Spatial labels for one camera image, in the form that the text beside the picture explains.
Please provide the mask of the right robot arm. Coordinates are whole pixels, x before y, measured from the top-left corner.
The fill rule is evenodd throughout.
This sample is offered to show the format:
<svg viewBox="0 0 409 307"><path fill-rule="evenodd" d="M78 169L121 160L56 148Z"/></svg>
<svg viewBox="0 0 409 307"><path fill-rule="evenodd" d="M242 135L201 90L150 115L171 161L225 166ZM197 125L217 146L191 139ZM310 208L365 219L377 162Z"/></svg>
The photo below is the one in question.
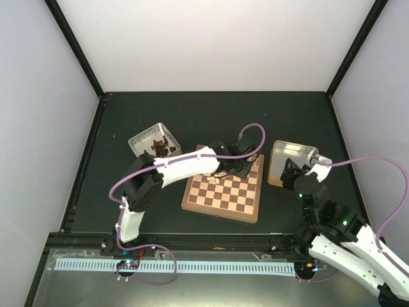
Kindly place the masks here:
<svg viewBox="0 0 409 307"><path fill-rule="evenodd" d="M380 306L408 306L408 264L381 241L360 214L331 199L324 179L333 162L323 156L311 166L285 161L282 186L293 191L305 222L291 252L323 260L366 287Z"/></svg>

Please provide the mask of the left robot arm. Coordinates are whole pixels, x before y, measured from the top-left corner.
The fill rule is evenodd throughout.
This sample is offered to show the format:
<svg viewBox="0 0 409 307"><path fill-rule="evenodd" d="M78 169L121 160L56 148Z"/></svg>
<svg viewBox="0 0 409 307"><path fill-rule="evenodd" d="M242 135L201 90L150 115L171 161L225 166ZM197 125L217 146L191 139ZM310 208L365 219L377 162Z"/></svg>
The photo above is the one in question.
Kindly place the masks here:
<svg viewBox="0 0 409 307"><path fill-rule="evenodd" d="M122 255L137 248L140 225L153 197L169 184L196 175L232 173L245 179L252 166L249 158L258 154L262 144L240 138L237 142L217 141L195 152L174 157L152 158L144 153L134 161L132 171L109 190L109 198L120 205L115 224L114 247Z"/></svg>

